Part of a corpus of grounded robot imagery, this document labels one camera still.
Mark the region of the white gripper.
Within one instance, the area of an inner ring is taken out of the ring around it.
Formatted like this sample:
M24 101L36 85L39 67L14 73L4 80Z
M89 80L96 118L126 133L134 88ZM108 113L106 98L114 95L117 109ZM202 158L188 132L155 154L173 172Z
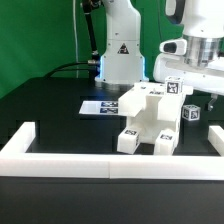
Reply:
M184 84L211 93L207 110L212 111L218 95L224 96L224 56L221 38L178 38L160 44L153 77L165 82L168 76L182 77Z

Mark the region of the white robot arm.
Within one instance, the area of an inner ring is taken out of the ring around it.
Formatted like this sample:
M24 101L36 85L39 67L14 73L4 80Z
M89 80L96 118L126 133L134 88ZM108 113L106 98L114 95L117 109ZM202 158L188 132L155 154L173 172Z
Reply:
M106 10L106 51L97 51L91 12ZM82 0L92 56L98 61L95 84L117 89L145 81L145 59L140 53L141 16L130 0ZM182 36L160 44L153 78L163 82L178 76L194 89L224 96L224 0L166 0L165 15L182 25Z

